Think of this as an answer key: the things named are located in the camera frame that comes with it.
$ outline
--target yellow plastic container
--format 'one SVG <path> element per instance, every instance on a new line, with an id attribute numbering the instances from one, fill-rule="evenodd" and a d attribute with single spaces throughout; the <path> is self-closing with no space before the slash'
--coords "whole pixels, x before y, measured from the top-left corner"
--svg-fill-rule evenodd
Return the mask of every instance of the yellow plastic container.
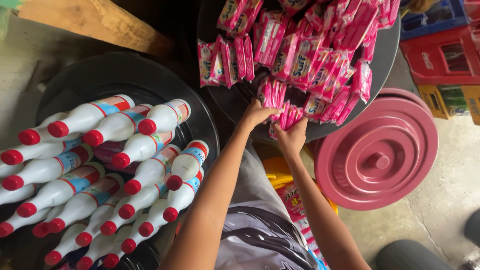
<path id="1" fill-rule="evenodd" d="M 270 180 L 273 188 L 275 190 L 284 187 L 287 183 L 293 181 L 292 173 L 288 167 L 287 161 L 283 157 L 274 157 L 262 162 L 267 174 L 267 178 Z M 325 199 L 328 201 L 332 209 L 338 215 L 338 206 L 333 201 L 329 200 L 327 197 Z"/>

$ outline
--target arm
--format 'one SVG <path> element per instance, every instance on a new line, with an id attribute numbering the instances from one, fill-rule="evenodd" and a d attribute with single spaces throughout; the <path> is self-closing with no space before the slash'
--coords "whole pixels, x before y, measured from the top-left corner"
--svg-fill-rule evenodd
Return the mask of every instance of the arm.
<path id="1" fill-rule="evenodd" d="M 348 228 L 318 190 L 300 159 L 306 128 L 306 118 L 287 132 L 274 125 L 278 143 L 290 167 L 315 241 L 332 270 L 370 270 Z"/>
<path id="2" fill-rule="evenodd" d="M 252 99 L 237 129 L 202 181 L 161 269 L 214 268 L 247 139 L 256 125 L 279 111 L 262 108 L 259 100 Z"/>

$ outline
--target hand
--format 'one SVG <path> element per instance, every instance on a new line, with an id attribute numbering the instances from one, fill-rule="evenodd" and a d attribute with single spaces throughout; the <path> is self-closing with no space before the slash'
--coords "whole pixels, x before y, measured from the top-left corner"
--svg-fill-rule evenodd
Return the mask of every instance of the hand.
<path id="1" fill-rule="evenodd" d="M 257 98 L 252 98 L 252 103 L 243 114 L 240 125 L 252 131 L 254 127 L 264 122 L 270 115 L 281 113 L 281 109 L 264 108 Z"/>
<path id="2" fill-rule="evenodd" d="M 307 139 L 305 135 L 307 123 L 307 118 L 302 117 L 302 119 L 288 131 L 283 131 L 277 123 L 273 125 L 273 130 L 275 130 L 275 134 L 277 135 L 277 142 L 287 161 L 300 157 L 300 151 Z"/>

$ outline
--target person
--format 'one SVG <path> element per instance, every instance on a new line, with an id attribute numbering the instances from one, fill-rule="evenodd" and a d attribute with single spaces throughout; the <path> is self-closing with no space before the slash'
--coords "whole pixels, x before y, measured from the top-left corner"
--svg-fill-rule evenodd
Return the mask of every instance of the person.
<path id="1" fill-rule="evenodd" d="M 162 270 L 319 269 L 306 241 L 268 181 L 251 145 L 251 131 L 281 110 L 252 99 L 229 142 L 206 174 Z M 307 119 L 273 129 L 290 167 L 308 223 L 328 267 L 369 270 L 352 236 L 300 159 Z"/>

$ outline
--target concrete floor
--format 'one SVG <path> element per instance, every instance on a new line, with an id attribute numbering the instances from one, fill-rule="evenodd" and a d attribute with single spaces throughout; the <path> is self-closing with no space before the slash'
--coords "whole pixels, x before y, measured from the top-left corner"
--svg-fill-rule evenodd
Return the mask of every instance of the concrete floor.
<path id="1" fill-rule="evenodd" d="M 385 87 L 417 91 L 400 50 Z M 340 218 L 373 268 L 380 249 L 400 239 L 422 243 L 454 269 L 480 256 L 480 250 L 463 236 L 466 220 L 480 208 L 475 170 L 480 163 L 480 126 L 469 116 L 434 122 L 439 134 L 437 159 L 417 189 L 382 209 L 339 209 Z M 312 171 L 313 164 L 307 167 Z"/>
<path id="2" fill-rule="evenodd" d="M 0 148 L 18 144 L 18 132 L 34 126 L 41 93 L 27 91 L 27 86 L 37 61 L 84 57 L 82 48 L 101 53 L 109 46 L 12 16 L 7 39 L 0 43 Z M 400 51 L 385 86 L 416 91 Z M 480 164 L 480 127 L 470 117 L 435 119 L 435 124 L 440 136 L 438 157 L 415 191 L 383 209 L 339 210 L 372 267 L 378 251 L 398 239 L 421 242 L 454 269 L 480 255 L 462 233 L 469 215 L 480 208 L 475 171 Z M 306 165 L 312 172 L 311 161 Z"/>

